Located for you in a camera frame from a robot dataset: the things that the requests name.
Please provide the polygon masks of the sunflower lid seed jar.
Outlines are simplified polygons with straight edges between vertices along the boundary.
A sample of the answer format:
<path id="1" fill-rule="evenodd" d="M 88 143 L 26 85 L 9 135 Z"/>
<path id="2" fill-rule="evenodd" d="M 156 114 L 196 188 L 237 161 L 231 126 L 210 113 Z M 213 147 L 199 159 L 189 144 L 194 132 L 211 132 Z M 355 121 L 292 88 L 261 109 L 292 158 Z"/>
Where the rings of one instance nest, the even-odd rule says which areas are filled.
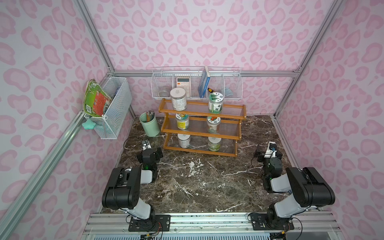
<path id="1" fill-rule="evenodd" d="M 190 124 L 189 115 L 187 114 L 176 114 L 177 127 L 180 130 L 187 130 Z"/>

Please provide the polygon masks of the green label jar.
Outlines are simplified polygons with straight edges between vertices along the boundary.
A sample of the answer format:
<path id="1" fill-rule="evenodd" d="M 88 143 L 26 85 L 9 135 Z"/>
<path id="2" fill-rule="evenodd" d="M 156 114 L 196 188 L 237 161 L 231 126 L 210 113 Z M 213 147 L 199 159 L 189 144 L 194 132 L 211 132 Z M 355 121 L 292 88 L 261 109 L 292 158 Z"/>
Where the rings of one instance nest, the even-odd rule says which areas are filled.
<path id="1" fill-rule="evenodd" d="M 208 137 L 208 148 L 211 152 L 218 152 L 221 147 L 221 138 Z"/>

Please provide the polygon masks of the tall white-lid seed jar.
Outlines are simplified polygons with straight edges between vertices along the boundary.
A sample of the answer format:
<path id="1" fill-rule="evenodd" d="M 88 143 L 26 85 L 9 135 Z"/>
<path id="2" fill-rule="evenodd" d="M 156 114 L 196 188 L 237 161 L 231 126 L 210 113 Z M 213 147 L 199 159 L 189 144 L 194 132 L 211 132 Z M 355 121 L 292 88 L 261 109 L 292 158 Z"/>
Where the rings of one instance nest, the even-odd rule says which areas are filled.
<path id="1" fill-rule="evenodd" d="M 187 92 L 183 88 L 173 88 L 170 91 L 171 102 L 175 111 L 183 111 L 187 108 Z"/>

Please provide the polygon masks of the tomato lid seed jar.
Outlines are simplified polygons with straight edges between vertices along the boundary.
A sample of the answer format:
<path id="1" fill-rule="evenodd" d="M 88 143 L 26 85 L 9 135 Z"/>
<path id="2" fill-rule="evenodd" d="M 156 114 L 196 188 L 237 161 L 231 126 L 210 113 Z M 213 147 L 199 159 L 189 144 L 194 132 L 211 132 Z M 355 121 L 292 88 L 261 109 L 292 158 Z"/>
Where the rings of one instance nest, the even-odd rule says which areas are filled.
<path id="1" fill-rule="evenodd" d="M 216 134 L 221 123 L 220 117 L 210 116 L 207 117 L 208 132 Z"/>

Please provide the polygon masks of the green leaf lid seed jar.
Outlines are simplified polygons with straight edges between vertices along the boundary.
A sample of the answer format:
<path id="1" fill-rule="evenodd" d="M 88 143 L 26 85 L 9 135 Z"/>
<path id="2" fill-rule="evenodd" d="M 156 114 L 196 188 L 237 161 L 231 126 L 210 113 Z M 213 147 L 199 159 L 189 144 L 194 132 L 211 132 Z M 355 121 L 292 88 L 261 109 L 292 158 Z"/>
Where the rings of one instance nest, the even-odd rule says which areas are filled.
<path id="1" fill-rule="evenodd" d="M 209 111 L 213 114 L 220 114 L 223 110 L 224 96 L 221 93 L 211 93 L 208 97 Z"/>

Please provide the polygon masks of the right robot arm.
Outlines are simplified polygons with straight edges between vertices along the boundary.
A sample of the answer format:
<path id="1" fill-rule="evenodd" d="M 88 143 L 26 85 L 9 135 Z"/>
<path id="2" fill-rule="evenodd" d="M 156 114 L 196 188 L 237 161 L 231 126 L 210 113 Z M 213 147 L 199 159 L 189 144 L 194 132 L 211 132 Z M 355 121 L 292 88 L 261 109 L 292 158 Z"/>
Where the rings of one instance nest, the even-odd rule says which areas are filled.
<path id="1" fill-rule="evenodd" d="M 268 193 L 289 193 L 280 202 L 271 204 L 266 223 L 272 228 L 287 227 L 289 220 L 311 207 L 333 205 L 336 196 L 332 188 L 313 167 L 287 167 L 283 174 L 283 154 L 275 142 L 268 142 L 267 150 L 258 161 L 263 163 L 263 186 Z"/>

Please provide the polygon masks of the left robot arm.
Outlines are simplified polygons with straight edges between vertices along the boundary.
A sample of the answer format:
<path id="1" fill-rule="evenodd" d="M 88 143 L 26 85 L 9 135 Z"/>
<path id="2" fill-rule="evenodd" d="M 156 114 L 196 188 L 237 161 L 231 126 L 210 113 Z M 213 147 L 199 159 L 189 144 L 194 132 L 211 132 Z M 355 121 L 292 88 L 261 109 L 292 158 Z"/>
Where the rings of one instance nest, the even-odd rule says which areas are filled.
<path id="1" fill-rule="evenodd" d="M 152 148 L 149 140 L 142 141 L 143 150 L 137 155 L 139 166 L 112 170 L 102 195 L 102 206 L 122 210 L 140 224 L 156 224 L 155 211 L 140 198 L 140 187 L 153 183 L 158 177 L 157 163 L 163 157 L 161 148 Z"/>

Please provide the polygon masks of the mint green pencil cup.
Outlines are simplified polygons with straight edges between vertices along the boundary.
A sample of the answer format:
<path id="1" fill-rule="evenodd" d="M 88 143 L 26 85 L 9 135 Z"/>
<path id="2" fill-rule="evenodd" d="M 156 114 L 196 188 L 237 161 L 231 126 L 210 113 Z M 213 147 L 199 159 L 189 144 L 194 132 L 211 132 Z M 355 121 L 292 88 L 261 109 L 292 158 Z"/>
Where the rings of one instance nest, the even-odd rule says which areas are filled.
<path id="1" fill-rule="evenodd" d="M 151 122 L 147 123 L 146 112 L 144 112 L 140 115 L 139 120 L 148 137 L 155 137 L 160 133 L 160 128 L 156 116 Z"/>

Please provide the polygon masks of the white mesh side basket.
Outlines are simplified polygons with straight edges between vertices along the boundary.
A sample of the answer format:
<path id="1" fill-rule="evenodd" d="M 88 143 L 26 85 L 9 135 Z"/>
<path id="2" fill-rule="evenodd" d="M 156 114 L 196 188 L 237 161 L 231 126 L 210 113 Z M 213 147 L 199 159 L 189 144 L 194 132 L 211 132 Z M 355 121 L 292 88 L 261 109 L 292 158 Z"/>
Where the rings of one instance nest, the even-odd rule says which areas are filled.
<path id="1" fill-rule="evenodd" d="M 114 140 L 118 138 L 133 97 L 129 83 L 123 77 L 109 77 L 101 87 L 113 99 L 107 112 L 102 117 L 85 114 L 96 123 L 94 130 L 101 139 Z"/>

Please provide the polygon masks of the clear tape roll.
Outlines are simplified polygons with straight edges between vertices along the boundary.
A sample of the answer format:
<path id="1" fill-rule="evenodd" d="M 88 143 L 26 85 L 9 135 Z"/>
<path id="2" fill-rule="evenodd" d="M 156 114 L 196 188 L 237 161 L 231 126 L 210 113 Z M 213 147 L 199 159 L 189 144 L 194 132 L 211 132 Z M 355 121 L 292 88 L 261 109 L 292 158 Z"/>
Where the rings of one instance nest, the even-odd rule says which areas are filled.
<path id="1" fill-rule="evenodd" d="M 170 92 L 168 90 L 161 90 L 159 91 L 159 97 L 161 98 L 168 98 L 170 96 Z"/>

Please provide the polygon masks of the green red children's book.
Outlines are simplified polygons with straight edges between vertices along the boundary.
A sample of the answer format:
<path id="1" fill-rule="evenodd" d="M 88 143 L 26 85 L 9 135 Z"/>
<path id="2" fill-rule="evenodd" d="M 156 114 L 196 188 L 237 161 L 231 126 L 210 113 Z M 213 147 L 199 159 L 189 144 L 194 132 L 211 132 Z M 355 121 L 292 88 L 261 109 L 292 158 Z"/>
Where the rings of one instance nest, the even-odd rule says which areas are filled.
<path id="1" fill-rule="evenodd" d="M 112 98 L 94 80 L 87 83 L 83 100 L 83 110 L 91 117 L 102 117 L 112 103 Z"/>

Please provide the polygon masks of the pink white calculator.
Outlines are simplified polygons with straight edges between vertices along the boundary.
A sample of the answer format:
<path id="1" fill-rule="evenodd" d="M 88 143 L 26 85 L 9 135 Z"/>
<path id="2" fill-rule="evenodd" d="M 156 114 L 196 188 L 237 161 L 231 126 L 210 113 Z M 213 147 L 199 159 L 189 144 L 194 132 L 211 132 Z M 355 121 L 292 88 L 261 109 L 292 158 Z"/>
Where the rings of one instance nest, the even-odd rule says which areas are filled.
<path id="1" fill-rule="evenodd" d="M 191 78 L 190 77 L 177 77 L 177 87 L 183 88 L 186 91 L 186 97 L 191 97 Z"/>

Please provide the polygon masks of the grey blue cloth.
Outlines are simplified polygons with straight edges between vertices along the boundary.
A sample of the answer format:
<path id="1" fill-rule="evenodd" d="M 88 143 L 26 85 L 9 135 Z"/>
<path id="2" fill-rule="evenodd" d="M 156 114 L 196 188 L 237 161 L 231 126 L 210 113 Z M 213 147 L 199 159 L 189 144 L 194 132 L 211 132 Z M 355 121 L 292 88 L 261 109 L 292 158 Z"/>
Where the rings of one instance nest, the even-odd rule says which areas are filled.
<path id="1" fill-rule="evenodd" d="M 231 89 L 225 88 L 225 97 L 226 98 L 229 98 L 229 97 L 231 97 L 233 95 L 234 95 L 234 93 L 233 93 L 233 91 Z"/>

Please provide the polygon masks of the blue book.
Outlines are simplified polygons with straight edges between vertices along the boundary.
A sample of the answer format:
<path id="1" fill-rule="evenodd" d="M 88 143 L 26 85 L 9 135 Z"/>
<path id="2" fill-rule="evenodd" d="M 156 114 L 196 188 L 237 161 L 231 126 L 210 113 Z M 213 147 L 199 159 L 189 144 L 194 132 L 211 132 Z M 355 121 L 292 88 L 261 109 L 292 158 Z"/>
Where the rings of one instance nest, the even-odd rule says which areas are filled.
<path id="1" fill-rule="evenodd" d="M 206 96 L 206 93 L 208 91 L 208 84 L 209 84 L 210 78 L 211 78 L 211 75 L 209 72 L 209 68 L 208 68 L 208 66 L 205 66 L 204 70 L 202 72 L 202 77 L 201 77 L 201 81 L 200 81 L 199 88 L 198 88 L 200 98 L 204 98 Z"/>

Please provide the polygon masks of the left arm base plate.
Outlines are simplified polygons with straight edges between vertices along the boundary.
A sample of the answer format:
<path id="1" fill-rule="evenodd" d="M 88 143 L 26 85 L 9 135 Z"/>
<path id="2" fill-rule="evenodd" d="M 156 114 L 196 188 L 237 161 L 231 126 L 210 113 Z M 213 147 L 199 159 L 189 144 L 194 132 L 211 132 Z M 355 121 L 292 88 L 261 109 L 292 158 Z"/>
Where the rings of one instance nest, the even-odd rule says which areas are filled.
<path id="1" fill-rule="evenodd" d="M 131 219 L 129 222 L 129 232 L 169 232 L 171 223 L 171 215 L 155 215 L 147 220 L 135 220 Z"/>

